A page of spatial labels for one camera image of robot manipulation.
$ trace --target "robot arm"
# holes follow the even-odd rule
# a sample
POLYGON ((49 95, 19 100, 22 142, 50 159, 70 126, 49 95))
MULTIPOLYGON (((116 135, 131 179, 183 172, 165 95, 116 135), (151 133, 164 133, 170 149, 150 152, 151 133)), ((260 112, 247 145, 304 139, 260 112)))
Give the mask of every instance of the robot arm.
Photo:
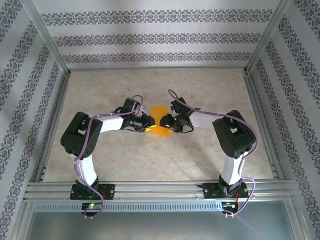
MULTIPOLYGON (((194 112, 178 101, 171 102, 172 114, 167 114, 160 120, 160 126, 169 128, 175 133, 183 132, 184 126, 193 131, 194 128, 214 129, 220 146, 225 153, 224 167, 219 177, 219 189, 225 197, 234 194, 241 186, 242 160, 256 142, 253 132, 244 124, 228 117, 213 116, 194 112)), ((232 110, 227 115, 244 121, 241 114, 232 110)))
POLYGON ((123 107, 119 107, 119 115, 100 116, 96 117, 91 124, 89 131, 89 138, 86 144, 84 153, 80 159, 77 159, 81 153, 82 147, 85 143, 85 138, 88 130, 89 121, 92 117, 83 112, 75 114, 71 123, 62 135, 61 145, 65 151, 70 154, 75 163, 75 170, 77 172, 76 184, 78 188, 88 192, 92 195, 92 191, 86 187, 84 181, 94 189, 98 189, 99 179, 95 172, 93 165, 92 153, 96 147, 98 137, 101 133, 111 130, 130 130, 132 132, 147 132, 152 127, 156 126, 155 120, 146 115, 143 111, 140 116, 136 114, 126 114, 132 112, 139 106, 139 102, 127 98, 123 107))

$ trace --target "black joint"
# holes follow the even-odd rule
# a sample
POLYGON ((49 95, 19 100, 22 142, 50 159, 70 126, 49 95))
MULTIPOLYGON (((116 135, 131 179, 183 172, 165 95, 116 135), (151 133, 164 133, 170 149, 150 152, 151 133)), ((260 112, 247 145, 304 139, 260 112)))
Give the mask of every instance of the black joint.
MULTIPOLYGON (((186 103, 183 97, 179 97, 178 99, 181 102, 183 102, 184 104, 186 103)), ((191 110, 190 108, 188 108, 185 105, 181 104, 177 100, 172 101, 171 104, 172 104, 172 108, 171 109, 173 109, 179 115, 186 114, 187 112, 189 112, 191 110)))
POLYGON ((171 129, 175 133, 182 133, 184 129, 184 126, 181 124, 179 117, 173 117, 169 113, 160 119, 159 125, 160 127, 171 129))
POLYGON ((156 121, 152 116, 142 114, 142 116, 130 115, 124 118, 121 129, 133 127, 136 132, 144 132, 146 128, 156 125, 156 121))
POLYGON ((132 112, 137 109, 139 104, 140 103, 137 100, 134 100, 134 99, 128 97, 125 100, 123 107, 120 109, 120 113, 124 114, 124 113, 128 113, 128 112, 132 112))
MULTIPOLYGON (((69 126, 63 133, 60 143, 68 154, 79 156, 81 149, 85 143, 90 119, 91 118, 88 114, 85 114, 81 111, 77 112, 70 122, 69 126)), ((94 119, 92 121, 89 132, 89 139, 81 160, 83 158, 89 157, 94 151, 102 124, 103 122, 98 119, 94 119)))
MULTIPOLYGON (((97 194, 92 191, 90 188, 88 188, 86 185, 82 184, 78 180, 75 180, 76 189, 78 190, 78 193, 81 195, 89 195, 90 197, 95 197, 97 194)), ((91 184, 91 186, 94 190, 98 191, 99 188, 99 178, 98 176, 94 180, 94 182, 91 184)))
MULTIPOLYGON (((245 121, 237 110, 232 110, 227 114, 245 121)), ((249 151, 256 142, 254 133, 246 125, 236 120, 223 117, 215 120, 212 124, 222 150, 231 158, 238 159, 241 154, 249 151)))
POLYGON ((219 189, 225 197, 232 196, 236 193, 237 189, 241 186, 242 178, 236 183, 229 185, 226 181, 219 176, 219 189))

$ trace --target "wire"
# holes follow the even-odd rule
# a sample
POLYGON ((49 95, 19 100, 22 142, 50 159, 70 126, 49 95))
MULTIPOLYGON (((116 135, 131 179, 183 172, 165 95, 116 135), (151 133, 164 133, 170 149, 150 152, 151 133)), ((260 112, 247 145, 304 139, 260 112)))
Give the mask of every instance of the wire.
POLYGON ((182 131, 182 132, 180 132, 180 134, 187 134, 187 133, 191 133, 191 132, 193 132, 194 131, 194 129, 192 128, 191 130, 189 130, 189 131, 182 131))
POLYGON ((235 192, 235 197, 236 197, 236 200, 234 201, 234 203, 236 205, 238 205, 239 204, 239 193, 237 191, 235 192))
MULTIPOLYGON (((74 166, 74 171, 76 173, 76 175, 78 176, 79 179, 81 179, 81 181, 84 183, 84 185, 86 185, 87 188, 89 188, 91 191, 93 191, 95 194, 97 194, 100 199, 101 199, 101 208, 100 210, 93 216, 90 216, 90 219, 94 219, 95 217, 97 217, 101 212, 102 210, 104 209, 104 205, 105 205, 105 201, 104 201, 104 197, 97 191, 95 190, 93 187, 91 187, 85 179, 83 179, 81 177, 81 174, 79 173, 78 171, 78 160, 80 160, 82 158, 82 156, 84 155, 84 152, 86 150, 86 147, 87 147, 87 144, 88 144, 88 140, 89 140, 89 133, 90 133, 90 130, 91 130, 91 125, 92 125, 92 122, 94 119, 97 119, 99 117, 109 117, 109 116, 123 116, 123 115, 128 115, 128 114, 133 114, 135 113, 137 110, 139 111, 142 106, 143 106, 143 102, 144 102, 144 98, 141 96, 141 95, 134 95, 132 98, 135 98, 135 97, 139 97, 141 99, 141 102, 140 102, 140 105, 133 111, 129 111, 129 112, 124 112, 124 113, 103 113, 103 114, 99 114, 99 115, 95 115, 93 117, 90 118, 89 120, 89 123, 88 123, 88 127, 87 127, 87 130, 86 130, 86 134, 85 134, 85 139, 84 139, 84 143, 83 143, 83 146, 82 146, 82 149, 81 149, 81 152, 79 154, 79 156, 77 156, 75 159, 74 159, 74 162, 73 162, 73 166, 74 166)), ((87 212, 88 209, 86 209, 83 213, 84 217, 87 218, 88 216, 86 215, 86 212, 87 212)))
POLYGON ((210 115, 210 116, 216 116, 216 117, 226 117, 226 118, 229 118, 229 119, 233 119, 233 120, 236 120, 237 122, 239 123, 242 123, 244 124, 245 126, 247 126, 252 132, 253 132, 253 135, 255 136, 255 146, 254 148, 245 156, 242 157, 241 159, 241 162, 240 162, 240 165, 239 165, 239 168, 238 168, 238 174, 239 176, 244 179, 244 180, 250 180, 253 182, 253 187, 252 187, 252 190, 251 190, 251 193, 249 194, 249 197, 247 198, 247 200, 244 202, 243 206, 241 208, 238 209, 237 212, 233 213, 231 211, 228 211, 228 210, 224 210, 226 213, 229 213, 228 216, 235 216, 237 214, 239 214, 245 207, 246 205, 248 204, 248 201, 249 199, 252 197, 255 189, 256 189, 256 181, 251 178, 251 177, 244 177, 241 175, 242 173, 242 168, 243 168, 243 165, 244 165, 244 162, 245 162, 245 159, 249 156, 251 156, 258 148, 259 146, 259 138, 258 138, 258 134, 257 132, 254 130, 254 128, 252 126, 250 126, 246 121, 240 119, 240 118, 237 118, 235 116, 231 116, 231 115, 228 115, 228 114, 223 114, 223 113, 215 113, 215 112, 209 112, 209 111, 203 111, 203 110, 200 110, 200 109, 197 109, 197 108, 194 108, 194 107, 191 107, 189 105, 187 105, 186 103, 180 101, 178 99, 178 95, 171 89, 168 89, 168 93, 170 94, 171 97, 173 97, 174 100, 176 100, 178 103, 184 105, 185 107, 195 111, 195 112, 198 112, 198 113, 201 113, 201 114, 205 114, 205 115, 210 115))

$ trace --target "marble floor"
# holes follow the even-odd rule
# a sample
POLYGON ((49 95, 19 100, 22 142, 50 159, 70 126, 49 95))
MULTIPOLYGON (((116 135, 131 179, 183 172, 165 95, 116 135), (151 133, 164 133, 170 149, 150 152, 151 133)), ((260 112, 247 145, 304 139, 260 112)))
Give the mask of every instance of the marble floor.
MULTIPOLYGON (((73 161, 60 139, 76 112, 109 113, 126 98, 140 94, 144 110, 170 106, 167 90, 174 90, 192 107, 226 113, 238 110, 259 133, 258 124, 240 69, 166 68, 72 72, 44 175, 46 182, 73 182, 73 161)), ((188 134, 171 132, 109 131, 99 136, 93 164, 101 181, 214 180, 223 166, 215 132, 196 128, 188 134)), ((273 178, 265 148, 249 157, 243 176, 273 178)))

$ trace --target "wall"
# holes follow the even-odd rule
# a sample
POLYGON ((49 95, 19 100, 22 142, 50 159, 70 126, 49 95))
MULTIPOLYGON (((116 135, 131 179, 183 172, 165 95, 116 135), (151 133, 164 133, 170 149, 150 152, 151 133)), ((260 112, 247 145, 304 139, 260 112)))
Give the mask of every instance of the wall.
POLYGON ((0 0, 0 240, 9 239, 39 162, 62 78, 18 0, 0 0))
POLYGON ((70 69, 245 67, 279 0, 36 0, 70 69))
POLYGON ((295 185, 312 239, 320 239, 319 4, 292 1, 251 73, 282 171, 295 185))

